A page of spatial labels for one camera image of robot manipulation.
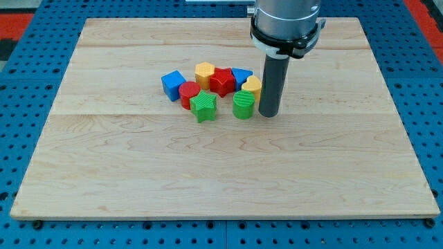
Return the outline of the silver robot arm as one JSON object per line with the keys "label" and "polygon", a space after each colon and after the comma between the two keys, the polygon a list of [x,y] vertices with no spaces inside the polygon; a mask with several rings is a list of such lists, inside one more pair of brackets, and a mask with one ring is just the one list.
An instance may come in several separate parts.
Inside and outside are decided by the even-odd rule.
{"label": "silver robot arm", "polygon": [[321,0],[256,0],[254,26],[275,39],[298,39],[316,25]]}

